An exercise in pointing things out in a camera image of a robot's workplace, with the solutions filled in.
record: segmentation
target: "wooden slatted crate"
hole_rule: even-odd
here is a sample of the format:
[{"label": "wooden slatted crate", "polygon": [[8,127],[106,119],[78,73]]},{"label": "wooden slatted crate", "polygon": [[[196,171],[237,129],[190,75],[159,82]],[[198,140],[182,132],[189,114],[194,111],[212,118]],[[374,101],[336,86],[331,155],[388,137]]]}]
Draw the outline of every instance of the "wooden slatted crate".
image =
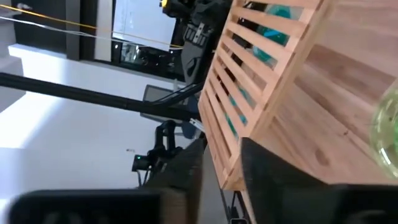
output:
[{"label": "wooden slatted crate", "polygon": [[[334,0],[254,2],[288,6],[297,11],[297,18],[243,8],[243,0],[232,3],[198,105],[223,189],[244,190],[240,139],[262,138],[314,45]],[[277,30],[288,35],[289,40],[280,45],[239,25],[239,18]],[[254,56],[252,49],[240,46],[235,41],[236,35],[270,55],[271,62],[264,63]],[[236,63],[236,57],[242,61],[241,65]]]}]

